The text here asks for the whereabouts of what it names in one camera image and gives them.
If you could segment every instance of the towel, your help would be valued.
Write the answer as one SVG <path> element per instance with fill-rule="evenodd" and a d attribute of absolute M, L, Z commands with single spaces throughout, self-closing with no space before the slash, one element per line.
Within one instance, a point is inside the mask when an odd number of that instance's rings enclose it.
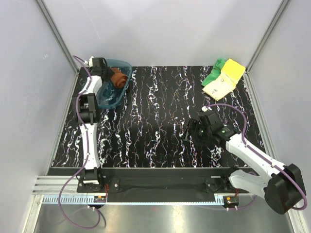
<path fill-rule="evenodd" d="M 244 71 L 245 67 L 233 61 L 232 59 L 226 61 L 222 68 L 222 73 L 226 74 L 226 76 L 228 76 L 229 79 L 235 84 L 238 84 L 240 78 L 244 74 Z"/>
<path fill-rule="evenodd" d="M 221 72 L 220 76 L 203 88 L 203 91 L 215 100 L 220 100 L 235 89 L 236 85 Z"/>
<path fill-rule="evenodd" d="M 215 65 L 213 66 L 211 73 L 202 82 L 202 86 L 206 86 L 209 83 L 211 83 L 212 81 L 216 80 L 218 78 L 218 76 L 220 75 L 221 70 L 224 67 L 224 65 L 225 65 L 225 60 L 224 59 L 218 59 L 216 61 Z"/>
<path fill-rule="evenodd" d="M 112 77 L 110 79 L 111 82 L 113 83 L 113 85 L 116 88 L 123 88 L 126 84 L 127 76 L 125 74 L 121 73 L 121 71 L 116 67 L 113 67 L 111 69 L 113 72 L 115 72 L 115 74 L 112 75 Z"/>

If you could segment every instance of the brown towel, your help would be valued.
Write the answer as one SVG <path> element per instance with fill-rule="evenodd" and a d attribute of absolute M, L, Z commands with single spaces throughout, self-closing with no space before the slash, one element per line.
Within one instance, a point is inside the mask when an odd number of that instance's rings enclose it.
<path fill-rule="evenodd" d="M 125 83 L 127 81 L 127 76 L 123 73 L 121 73 L 121 71 L 116 68 L 116 67 L 113 67 L 111 68 L 113 70 L 113 72 L 115 72 L 114 75 L 112 75 L 111 77 L 111 82 L 113 83 L 113 85 L 116 87 L 116 88 L 123 88 L 125 86 Z"/>

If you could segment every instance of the black marble table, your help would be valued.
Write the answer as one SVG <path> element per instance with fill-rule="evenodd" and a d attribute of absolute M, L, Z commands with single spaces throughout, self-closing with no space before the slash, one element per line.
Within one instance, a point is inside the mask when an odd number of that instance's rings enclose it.
<path fill-rule="evenodd" d="M 181 141 L 190 117 L 215 101 L 201 83 L 212 67 L 133 67 L 120 106 L 101 111 L 97 129 L 98 155 L 103 167 L 228 167 L 247 166 L 218 146 L 209 148 Z M 87 75 L 80 71 L 75 93 Z M 241 109 L 248 120 L 246 138 L 264 151 L 244 80 L 218 103 Z M 243 117 L 228 107 L 213 107 L 224 124 L 242 130 Z M 82 140 L 70 109 L 52 167 L 82 165 Z"/>

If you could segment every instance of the folded yellow cloth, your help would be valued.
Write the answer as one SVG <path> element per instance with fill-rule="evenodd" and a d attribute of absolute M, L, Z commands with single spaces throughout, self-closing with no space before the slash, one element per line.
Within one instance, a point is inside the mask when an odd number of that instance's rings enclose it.
<path fill-rule="evenodd" d="M 235 89 L 236 85 L 227 77 L 227 75 L 221 72 L 220 76 L 206 85 L 203 91 L 210 95 L 215 100 L 222 99 L 225 95 Z"/>
<path fill-rule="evenodd" d="M 225 73 L 235 84 L 238 84 L 240 78 L 244 74 L 244 71 L 245 67 L 232 59 L 226 61 L 224 67 L 222 68 L 222 73 Z"/>

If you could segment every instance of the white wall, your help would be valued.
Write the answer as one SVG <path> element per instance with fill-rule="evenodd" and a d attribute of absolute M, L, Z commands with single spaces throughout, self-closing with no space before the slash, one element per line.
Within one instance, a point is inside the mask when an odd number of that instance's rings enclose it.
<path fill-rule="evenodd" d="M 33 0 L 0 1 L 0 225 L 21 232 L 74 72 Z"/>
<path fill-rule="evenodd" d="M 71 53 L 133 66 L 247 65 L 281 0 L 45 0 Z"/>
<path fill-rule="evenodd" d="M 279 160 L 300 167 L 311 197 L 311 1 L 293 0 L 250 71 Z M 311 207 L 304 212 L 311 230 Z"/>

